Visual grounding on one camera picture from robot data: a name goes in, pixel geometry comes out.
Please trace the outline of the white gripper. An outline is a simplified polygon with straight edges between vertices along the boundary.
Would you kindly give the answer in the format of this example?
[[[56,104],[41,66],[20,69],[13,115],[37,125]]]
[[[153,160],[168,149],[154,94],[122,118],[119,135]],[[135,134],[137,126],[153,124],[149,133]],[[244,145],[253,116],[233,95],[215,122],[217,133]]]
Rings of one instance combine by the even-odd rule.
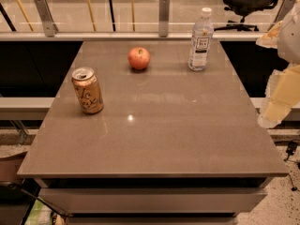
[[[258,124],[274,128],[300,102],[300,2],[271,29],[256,40],[258,46],[276,49],[278,56],[290,64],[283,71],[275,69],[269,77],[262,100]]]

